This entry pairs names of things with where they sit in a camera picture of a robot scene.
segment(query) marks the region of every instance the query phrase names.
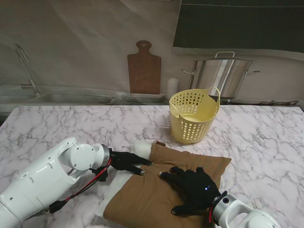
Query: red cable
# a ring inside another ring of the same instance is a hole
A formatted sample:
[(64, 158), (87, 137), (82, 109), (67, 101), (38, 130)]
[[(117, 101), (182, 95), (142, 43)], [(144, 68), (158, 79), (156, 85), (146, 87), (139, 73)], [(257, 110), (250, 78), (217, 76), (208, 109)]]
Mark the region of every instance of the red cable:
[(212, 218), (212, 206), (209, 208), (209, 223), (211, 223)]
[[(76, 193), (73, 194), (72, 196), (75, 196), (75, 195), (77, 195), (78, 193), (80, 193), (80, 192), (81, 192), (82, 190), (84, 190), (87, 186), (89, 186), (91, 183), (93, 183), (98, 177), (100, 177), (100, 175), (102, 175), (102, 174), (108, 169), (108, 167), (109, 167), (110, 164), (111, 164), (111, 161), (112, 161), (112, 159), (110, 158), (109, 161), (108, 161), (108, 163), (107, 163), (107, 165), (106, 165), (106, 167), (105, 167), (103, 170), (101, 170), (101, 172), (100, 172), (99, 174), (97, 174), (97, 175), (96, 175), (96, 176), (95, 176), (87, 185), (85, 185), (81, 190), (79, 190), (78, 192), (76, 192)], [(71, 199), (72, 196), (66, 198), (65, 201), (69, 201), (69, 200)]]

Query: brown pillow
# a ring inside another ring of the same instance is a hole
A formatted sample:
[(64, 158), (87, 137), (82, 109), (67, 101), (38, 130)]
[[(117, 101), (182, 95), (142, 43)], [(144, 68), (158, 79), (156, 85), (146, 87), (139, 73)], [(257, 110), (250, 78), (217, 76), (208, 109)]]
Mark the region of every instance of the brown pillow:
[(104, 218), (128, 228), (206, 228), (208, 213), (202, 216), (180, 217), (171, 214), (174, 206), (182, 205), (180, 195), (168, 183), (160, 179), (159, 173), (173, 166), (184, 170), (204, 171), (220, 184), (220, 176), (231, 159), (195, 155), (180, 152), (160, 145), (153, 145), (150, 161), (153, 166), (142, 166), (144, 176), (133, 175), (104, 210)]

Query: plastic laundry basket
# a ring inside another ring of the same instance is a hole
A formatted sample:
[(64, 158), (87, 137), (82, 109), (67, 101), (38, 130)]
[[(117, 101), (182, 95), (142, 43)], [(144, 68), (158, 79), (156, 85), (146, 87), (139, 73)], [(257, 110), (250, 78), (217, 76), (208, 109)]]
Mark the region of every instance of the plastic laundry basket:
[[(218, 92), (217, 101), (208, 95), (211, 89)], [(220, 93), (215, 87), (189, 89), (171, 97), (169, 103), (173, 137), (184, 144), (201, 141), (219, 111), (219, 99)]]

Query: cutting board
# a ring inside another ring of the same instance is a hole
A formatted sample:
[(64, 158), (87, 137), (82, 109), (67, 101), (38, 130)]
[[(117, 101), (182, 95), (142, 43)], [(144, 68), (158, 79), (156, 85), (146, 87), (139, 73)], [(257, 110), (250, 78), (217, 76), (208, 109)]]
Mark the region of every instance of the cutting board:
[(152, 55), (152, 44), (146, 40), (136, 43), (139, 51), (128, 55), (130, 92), (132, 94), (160, 94), (162, 58)]

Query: large cooking pot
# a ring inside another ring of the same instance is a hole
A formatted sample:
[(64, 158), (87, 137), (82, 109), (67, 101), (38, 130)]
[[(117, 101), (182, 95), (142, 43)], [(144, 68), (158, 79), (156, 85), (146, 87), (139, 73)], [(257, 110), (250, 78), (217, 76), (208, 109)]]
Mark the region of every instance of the large cooking pot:
[[(233, 56), (231, 58), (219, 58), (219, 53), (230, 53), (233, 54)], [(234, 58), (234, 55), (234, 52), (218, 52), (215, 58), (200, 61), (200, 69), (198, 66), (195, 66), (193, 72), (190, 73), (192, 77), (189, 83), (189, 89), (216, 87), (221, 93), (221, 98), (236, 98), (244, 78), (248, 75), (256, 75), (260, 73), (260, 71), (248, 73), (253, 61)], [(194, 86), (194, 76), (197, 74), (197, 82)], [(212, 90), (209, 95), (216, 96), (217, 94), (215, 90)]]

